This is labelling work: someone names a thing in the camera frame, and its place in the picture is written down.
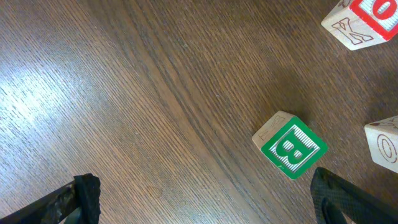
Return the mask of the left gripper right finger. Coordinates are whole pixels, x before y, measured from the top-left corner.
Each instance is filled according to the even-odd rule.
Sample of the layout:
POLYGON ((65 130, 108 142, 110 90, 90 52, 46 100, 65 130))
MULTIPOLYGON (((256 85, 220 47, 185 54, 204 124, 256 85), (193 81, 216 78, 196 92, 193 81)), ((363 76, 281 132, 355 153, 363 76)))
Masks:
POLYGON ((318 223, 397 223, 397 210, 323 167, 310 186, 318 223))

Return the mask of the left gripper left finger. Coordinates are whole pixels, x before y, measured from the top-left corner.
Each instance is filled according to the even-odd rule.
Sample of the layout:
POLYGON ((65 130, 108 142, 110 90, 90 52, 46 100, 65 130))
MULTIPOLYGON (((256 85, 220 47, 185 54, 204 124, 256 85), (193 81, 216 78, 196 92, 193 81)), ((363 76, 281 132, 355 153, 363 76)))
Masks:
POLYGON ((100 179, 91 173, 4 217, 1 223, 88 223, 100 219, 100 179))

